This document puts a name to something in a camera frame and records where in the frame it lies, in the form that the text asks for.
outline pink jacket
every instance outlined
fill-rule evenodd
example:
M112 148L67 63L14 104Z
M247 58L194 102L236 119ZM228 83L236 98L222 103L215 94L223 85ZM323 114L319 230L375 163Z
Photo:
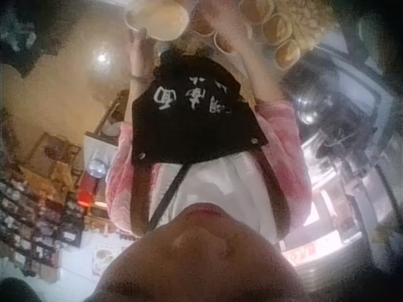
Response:
M258 101L256 119L269 141L262 149L288 201L291 229L294 229L303 224L309 216L312 197L294 109L291 103L284 101ZM132 125L124 123L121 127L118 152L106 178L106 203L110 219L117 227L130 233L130 198L132 184L136 181L131 163L132 139ZM150 192L153 190L160 166L153 166Z

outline woman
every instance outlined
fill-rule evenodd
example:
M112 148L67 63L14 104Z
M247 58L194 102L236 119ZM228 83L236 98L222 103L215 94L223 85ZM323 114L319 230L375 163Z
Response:
M292 104L235 4L205 1L203 11L241 55L256 113L239 101L239 83L209 59L164 53L153 73L154 43L140 30L130 44L133 102L106 180L108 212L122 230L142 237L193 204L214 204L276 243L310 213Z
M152 81L153 43L140 31L130 47L135 101L106 193L111 220L147 234L107 268L88 301L304 298L272 246L310 212L292 105L232 2L204 3L206 18L243 59L256 114L238 101L235 79L208 59L163 55Z

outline mouth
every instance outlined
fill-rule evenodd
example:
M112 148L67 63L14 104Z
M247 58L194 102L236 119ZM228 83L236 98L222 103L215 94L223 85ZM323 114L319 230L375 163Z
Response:
M195 203L183 210L183 216L197 216L197 217L223 217L225 212L219 206L212 203Z

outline white shirt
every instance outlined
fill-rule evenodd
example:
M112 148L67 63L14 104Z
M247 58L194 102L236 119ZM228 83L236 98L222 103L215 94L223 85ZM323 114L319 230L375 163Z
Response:
M180 168L177 164L161 165L152 191L149 220ZM248 152L192 165L157 226L169 223L195 203L216 204L271 243L277 242L267 188Z

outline bowl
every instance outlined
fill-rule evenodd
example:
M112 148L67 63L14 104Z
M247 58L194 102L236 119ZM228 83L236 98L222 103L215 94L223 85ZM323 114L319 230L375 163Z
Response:
M179 38L189 24L189 13L173 0L136 0L125 10L125 24L134 31L147 29L147 34L159 41Z
M247 36L249 39L253 37L253 29L252 26L244 23L246 30L247 30ZM219 33L214 34L214 45L217 47L218 50L220 50L222 53L226 55L235 55L237 51L232 48L232 46L229 45L227 41L225 41L224 37L221 36Z
M278 22L283 22L284 28L281 36L278 37ZM289 39L292 35L292 25L290 20L283 14L277 13L268 18L261 26L264 40L269 46L277 46Z
M280 52L281 51L287 51L286 48L290 47L290 46L294 47L294 52L292 54L293 57L291 59L287 59L287 57L289 57L290 55L287 54L287 53L283 54L283 56L285 56L286 59L287 59L286 60L287 64L284 65L284 64L282 64L281 62L278 61L278 59L280 57ZM277 69L284 71L284 70L289 69L295 63L297 63L298 60L300 59L300 57L301 57L301 49L300 49L297 41L295 41L293 39L289 39L289 40L283 42L280 46L277 47L277 49L275 50L273 62L274 62L274 65L276 66Z
M256 8L256 5L253 5L253 3L257 3L259 1L262 1L262 3L267 5L267 10L263 13L259 13L259 9ZM273 13L275 5L273 0L242 0L239 3L239 9L241 10L245 20L252 25L259 25L262 24L265 19Z
M193 12L193 16L190 21L190 29L193 33L199 36L212 36L215 33L214 28L204 18L203 14L199 10L199 6Z

